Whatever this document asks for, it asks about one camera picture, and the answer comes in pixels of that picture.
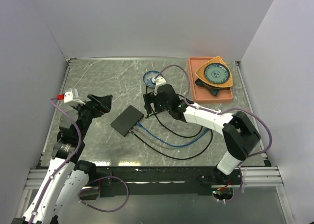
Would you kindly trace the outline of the black network switch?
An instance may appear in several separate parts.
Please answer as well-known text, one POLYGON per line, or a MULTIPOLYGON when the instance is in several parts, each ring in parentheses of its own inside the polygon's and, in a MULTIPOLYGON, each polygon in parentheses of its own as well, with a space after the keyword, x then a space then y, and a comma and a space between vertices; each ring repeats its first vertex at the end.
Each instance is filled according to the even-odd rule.
POLYGON ((115 129, 123 137, 137 125, 138 122, 144 117, 144 114, 136 109, 134 106, 129 105, 111 124, 110 126, 115 129))

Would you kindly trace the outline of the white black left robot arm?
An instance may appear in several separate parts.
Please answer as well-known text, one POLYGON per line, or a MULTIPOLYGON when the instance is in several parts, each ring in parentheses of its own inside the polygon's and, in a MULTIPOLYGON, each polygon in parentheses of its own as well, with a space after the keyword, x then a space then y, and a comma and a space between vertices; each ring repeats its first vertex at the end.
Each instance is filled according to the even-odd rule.
POLYGON ((57 141, 43 182, 28 209, 14 224, 59 224, 72 199, 84 185, 97 180, 96 165, 80 160, 84 138, 93 121, 111 111, 112 95, 89 94, 87 101, 78 98, 75 89, 50 99, 61 113, 57 141))

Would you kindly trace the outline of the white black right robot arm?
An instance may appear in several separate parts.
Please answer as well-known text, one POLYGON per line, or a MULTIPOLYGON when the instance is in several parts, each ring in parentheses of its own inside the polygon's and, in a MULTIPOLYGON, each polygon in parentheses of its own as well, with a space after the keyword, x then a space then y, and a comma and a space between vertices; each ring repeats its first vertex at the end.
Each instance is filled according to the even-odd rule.
POLYGON ((181 99, 170 84, 158 87, 156 92, 143 95, 144 108, 148 114, 155 109, 166 111, 172 118, 211 129, 224 137, 227 152, 216 166, 215 180, 220 184, 232 178, 233 170, 246 160, 261 136, 241 111, 234 114, 220 113, 204 108, 193 101, 181 99))

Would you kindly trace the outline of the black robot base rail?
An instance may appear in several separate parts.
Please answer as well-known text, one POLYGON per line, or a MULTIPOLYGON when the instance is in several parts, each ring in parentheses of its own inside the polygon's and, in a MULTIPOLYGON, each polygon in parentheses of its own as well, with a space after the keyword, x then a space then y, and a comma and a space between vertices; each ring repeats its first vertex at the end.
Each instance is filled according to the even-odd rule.
POLYGON ((210 196, 212 187, 239 185, 240 172, 221 173, 215 166, 96 166, 80 160, 74 169, 82 169, 90 177, 90 186, 100 187, 102 198, 122 195, 178 195, 210 196))

